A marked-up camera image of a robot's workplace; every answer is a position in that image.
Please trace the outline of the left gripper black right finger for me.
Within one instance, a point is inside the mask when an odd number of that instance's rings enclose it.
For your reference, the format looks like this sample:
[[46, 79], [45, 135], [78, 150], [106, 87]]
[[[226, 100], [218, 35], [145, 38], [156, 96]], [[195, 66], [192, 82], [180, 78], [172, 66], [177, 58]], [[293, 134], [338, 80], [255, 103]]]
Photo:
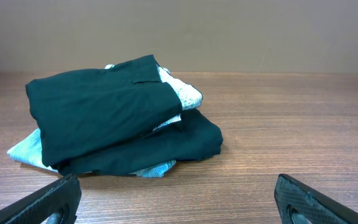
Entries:
[[282, 224], [358, 224], [358, 213], [287, 175], [278, 176], [274, 199]]

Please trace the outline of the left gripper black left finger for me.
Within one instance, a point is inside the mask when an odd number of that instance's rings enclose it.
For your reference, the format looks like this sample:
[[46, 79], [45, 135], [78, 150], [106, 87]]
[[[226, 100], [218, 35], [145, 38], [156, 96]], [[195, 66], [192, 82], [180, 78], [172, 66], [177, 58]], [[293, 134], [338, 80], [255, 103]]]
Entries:
[[0, 210], [0, 224], [74, 224], [80, 200], [80, 181], [66, 175]]

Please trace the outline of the folded light patterned garment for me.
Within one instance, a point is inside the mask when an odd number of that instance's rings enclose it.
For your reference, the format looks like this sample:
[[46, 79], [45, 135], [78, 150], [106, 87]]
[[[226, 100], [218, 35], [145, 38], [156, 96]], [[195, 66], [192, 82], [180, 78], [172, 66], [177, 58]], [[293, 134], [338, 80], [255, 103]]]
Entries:
[[[167, 68], [157, 67], [161, 81], [168, 83], [179, 97], [183, 110], [192, 110], [201, 106], [203, 96], [200, 91], [177, 78], [171, 76]], [[40, 129], [36, 129], [24, 140], [17, 143], [7, 151], [7, 155], [18, 162], [32, 165], [41, 169], [56, 172], [50, 166], [46, 167], [42, 163], [42, 143], [40, 139]], [[176, 164], [175, 160], [163, 162], [152, 167], [141, 169], [132, 174], [138, 177], [161, 178]]]

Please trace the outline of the folded dark green garment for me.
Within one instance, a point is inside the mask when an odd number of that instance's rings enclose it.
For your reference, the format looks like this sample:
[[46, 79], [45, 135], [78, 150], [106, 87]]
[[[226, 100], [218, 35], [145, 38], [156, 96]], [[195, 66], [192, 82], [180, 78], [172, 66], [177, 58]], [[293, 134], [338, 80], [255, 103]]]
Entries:
[[153, 55], [109, 68], [35, 79], [26, 87], [42, 163], [61, 175], [127, 175], [221, 152], [221, 130], [199, 107], [183, 110]]

